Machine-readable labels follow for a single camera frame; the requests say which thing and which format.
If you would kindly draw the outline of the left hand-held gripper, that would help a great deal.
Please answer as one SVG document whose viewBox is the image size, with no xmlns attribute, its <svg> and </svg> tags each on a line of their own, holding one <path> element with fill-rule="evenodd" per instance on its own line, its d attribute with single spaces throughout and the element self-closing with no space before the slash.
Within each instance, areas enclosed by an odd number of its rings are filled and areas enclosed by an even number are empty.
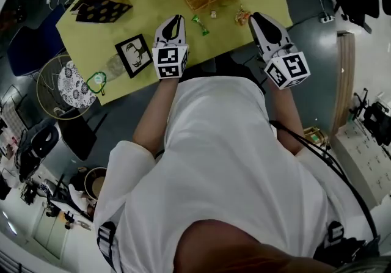
<svg viewBox="0 0 391 273">
<path fill-rule="evenodd" d="M 159 80 L 181 78 L 189 59 L 189 45 L 166 43 L 169 40 L 175 43 L 186 41 L 185 19 L 182 15 L 168 18 L 156 29 L 155 41 L 158 43 L 152 48 L 152 56 Z"/>
</svg>

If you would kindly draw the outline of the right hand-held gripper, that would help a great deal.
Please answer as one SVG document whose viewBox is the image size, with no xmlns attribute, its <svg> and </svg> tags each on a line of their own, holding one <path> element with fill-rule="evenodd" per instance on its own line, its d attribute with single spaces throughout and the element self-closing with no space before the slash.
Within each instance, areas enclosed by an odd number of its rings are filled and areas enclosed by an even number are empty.
<svg viewBox="0 0 391 273">
<path fill-rule="evenodd" d="M 298 85 L 311 75 L 304 53 L 291 43 L 286 28 L 277 20 L 255 12 L 249 17 L 249 27 L 266 63 L 265 73 L 278 89 Z"/>
</svg>

